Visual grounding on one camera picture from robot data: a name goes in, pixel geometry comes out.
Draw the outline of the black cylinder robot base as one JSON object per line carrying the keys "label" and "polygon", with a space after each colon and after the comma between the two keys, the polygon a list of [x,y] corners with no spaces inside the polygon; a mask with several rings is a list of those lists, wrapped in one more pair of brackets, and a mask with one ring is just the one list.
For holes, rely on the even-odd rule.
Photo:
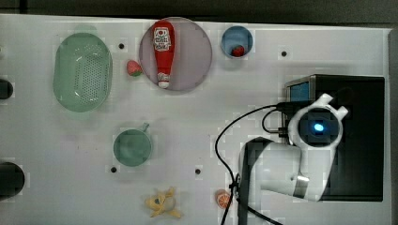
{"label": "black cylinder robot base", "polygon": [[12,162],[0,164],[0,200],[16,196],[23,190],[25,176],[23,169]]}

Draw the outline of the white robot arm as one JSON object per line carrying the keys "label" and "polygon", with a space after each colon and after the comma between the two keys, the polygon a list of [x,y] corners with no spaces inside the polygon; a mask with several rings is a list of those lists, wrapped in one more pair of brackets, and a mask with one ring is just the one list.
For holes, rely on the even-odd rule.
{"label": "white robot arm", "polygon": [[338,145],[343,138],[344,106],[334,108],[333,97],[280,102],[275,109],[290,116],[288,142],[257,137],[244,144],[238,163],[238,225],[248,225],[250,213],[267,222],[255,204],[263,190],[317,202],[323,196]]}

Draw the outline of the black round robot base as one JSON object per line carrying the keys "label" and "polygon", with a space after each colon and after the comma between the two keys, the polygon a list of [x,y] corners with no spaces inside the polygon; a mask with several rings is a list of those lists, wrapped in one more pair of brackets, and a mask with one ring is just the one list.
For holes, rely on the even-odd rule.
{"label": "black round robot base", "polygon": [[13,85],[11,82],[0,79],[0,99],[8,99],[13,94]]}

